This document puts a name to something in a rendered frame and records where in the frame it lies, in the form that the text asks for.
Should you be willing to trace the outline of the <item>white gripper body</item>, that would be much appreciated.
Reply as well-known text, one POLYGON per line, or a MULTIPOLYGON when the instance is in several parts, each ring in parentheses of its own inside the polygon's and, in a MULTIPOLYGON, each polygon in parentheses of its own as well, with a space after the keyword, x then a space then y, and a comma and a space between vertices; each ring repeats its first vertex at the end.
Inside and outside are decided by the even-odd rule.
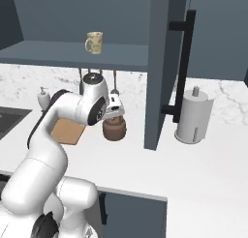
POLYGON ((125 114, 125 110, 122 107, 119 107, 117 109, 112 109, 112 107, 108 107, 103 116, 103 119, 106 120, 106 119, 118 117, 124 114, 125 114))

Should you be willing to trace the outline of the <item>tan wooden tray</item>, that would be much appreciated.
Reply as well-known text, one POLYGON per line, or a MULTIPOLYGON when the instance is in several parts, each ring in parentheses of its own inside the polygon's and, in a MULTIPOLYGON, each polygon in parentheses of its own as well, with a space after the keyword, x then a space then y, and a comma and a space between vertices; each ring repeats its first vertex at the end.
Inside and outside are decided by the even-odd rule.
POLYGON ((84 130, 84 125, 68 119, 59 119, 50 134, 61 144, 76 145, 84 130))

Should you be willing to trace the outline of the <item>blue-grey open cabinet door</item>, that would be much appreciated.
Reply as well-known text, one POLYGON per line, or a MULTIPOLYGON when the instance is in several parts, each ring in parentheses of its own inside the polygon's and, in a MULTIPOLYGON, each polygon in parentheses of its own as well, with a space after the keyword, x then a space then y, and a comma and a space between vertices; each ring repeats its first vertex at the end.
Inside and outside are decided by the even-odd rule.
POLYGON ((0 50, 23 41, 14 0, 0 0, 0 50))
POLYGON ((183 21, 187 0, 151 0, 144 148, 156 150, 177 75, 181 31, 170 31, 171 21, 183 21))

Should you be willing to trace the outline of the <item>cream patterned mug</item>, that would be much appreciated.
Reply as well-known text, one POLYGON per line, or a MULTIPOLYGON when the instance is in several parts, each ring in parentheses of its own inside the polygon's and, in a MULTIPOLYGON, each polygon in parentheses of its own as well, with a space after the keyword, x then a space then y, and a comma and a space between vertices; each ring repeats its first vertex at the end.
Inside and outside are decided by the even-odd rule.
POLYGON ((91 54, 101 54, 103 51, 103 33, 89 32, 85 41, 85 50, 91 54))

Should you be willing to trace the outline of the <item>blue-grey base cabinet door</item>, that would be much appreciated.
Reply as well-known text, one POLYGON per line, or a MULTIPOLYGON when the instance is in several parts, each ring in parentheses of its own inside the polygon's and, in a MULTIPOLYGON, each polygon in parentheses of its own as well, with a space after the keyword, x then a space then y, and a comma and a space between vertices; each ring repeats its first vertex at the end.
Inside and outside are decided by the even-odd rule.
POLYGON ((106 193, 104 238, 166 238, 166 201, 106 193))

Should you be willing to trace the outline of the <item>white soap dispenser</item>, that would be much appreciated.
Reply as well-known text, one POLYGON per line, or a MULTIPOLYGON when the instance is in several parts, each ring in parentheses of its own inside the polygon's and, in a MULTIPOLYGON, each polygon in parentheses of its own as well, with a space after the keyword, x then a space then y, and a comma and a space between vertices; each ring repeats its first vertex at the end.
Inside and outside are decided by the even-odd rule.
POLYGON ((38 103, 42 111, 45 111, 50 103, 50 94, 46 92, 45 87, 41 87, 41 92, 38 94, 38 103))

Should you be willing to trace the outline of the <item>white paper towel roll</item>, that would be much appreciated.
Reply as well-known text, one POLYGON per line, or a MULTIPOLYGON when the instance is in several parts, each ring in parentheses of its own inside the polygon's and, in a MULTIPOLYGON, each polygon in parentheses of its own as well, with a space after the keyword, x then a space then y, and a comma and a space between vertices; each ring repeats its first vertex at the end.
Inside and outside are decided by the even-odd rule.
POLYGON ((196 144, 205 139, 214 100, 199 86, 186 90, 175 138, 185 144, 196 144))

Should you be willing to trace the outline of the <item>dark sink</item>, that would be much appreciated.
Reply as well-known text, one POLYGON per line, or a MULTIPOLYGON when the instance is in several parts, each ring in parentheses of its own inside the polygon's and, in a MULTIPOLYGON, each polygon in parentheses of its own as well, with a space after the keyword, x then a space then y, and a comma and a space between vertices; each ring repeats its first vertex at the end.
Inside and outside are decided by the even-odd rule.
POLYGON ((30 112, 31 109, 0 106, 0 140, 30 112))

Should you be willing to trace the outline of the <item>blue-grey closed wall cabinet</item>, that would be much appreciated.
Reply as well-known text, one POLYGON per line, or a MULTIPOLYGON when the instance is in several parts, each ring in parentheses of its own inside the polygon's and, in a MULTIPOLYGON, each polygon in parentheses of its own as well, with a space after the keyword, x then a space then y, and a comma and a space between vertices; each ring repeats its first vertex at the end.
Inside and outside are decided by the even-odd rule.
POLYGON ((191 0, 196 10, 188 76, 243 81, 248 71, 248 0, 191 0))

